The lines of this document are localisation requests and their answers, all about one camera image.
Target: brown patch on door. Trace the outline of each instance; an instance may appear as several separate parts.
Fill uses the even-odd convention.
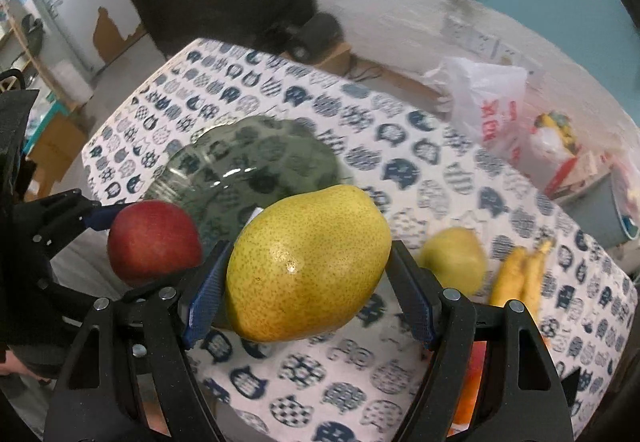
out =
[[[145,28],[140,23],[136,32],[127,36],[126,39],[123,38],[120,35],[118,26],[109,16],[107,9],[104,7],[98,8],[98,20],[95,23],[94,31],[94,47],[107,65],[145,34]]]

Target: speckled pear skin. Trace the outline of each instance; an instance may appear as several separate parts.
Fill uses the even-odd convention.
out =
[[[337,185],[267,207],[242,231],[226,272],[226,313],[255,342],[337,329],[367,302],[391,232],[367,193]]]

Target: banana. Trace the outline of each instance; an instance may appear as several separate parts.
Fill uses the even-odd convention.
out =
[[[524,284],[520,294],[522,301],[529,310],[533,321],[538,324],[538,309],[540,308],[540,288],[545,274],[546,256],[553,248],[555,241],[546,239],[540,242],[538,248],[524,260]]]
[[[511,254],[504,259],[494,282],[489,305],[504,307],[508,300],[520,298],[525,280],[522,269],[526,259],[527,249],[520,246],[514,247]]]

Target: cat print tablecloth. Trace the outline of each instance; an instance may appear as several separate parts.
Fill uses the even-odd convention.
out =
[[[89,186],[104,204],[139,199],[184,145],[253,114],[296,119],[329,145],[413,252],[440,229],[474,229],[491,259],[479,301],[514,245],[555,236],[539,327],[559,375],[580,367],[571,415],[582,431],[620,361],[636,290],[523,176],[427,112],[309,66],[197,40],[85,146]],[[212,330],[190,357],[206,393],[281,442],[391,440],[428,364],[386,278],[337,332],[259,345]]]

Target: green glass plate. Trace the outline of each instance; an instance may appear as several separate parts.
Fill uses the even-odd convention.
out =
[[[198,226],[203,254],[234,240],[256,206],[340,182],[333,150],[297,121],[252,115],[214,127],[178,151],[146,190]]]

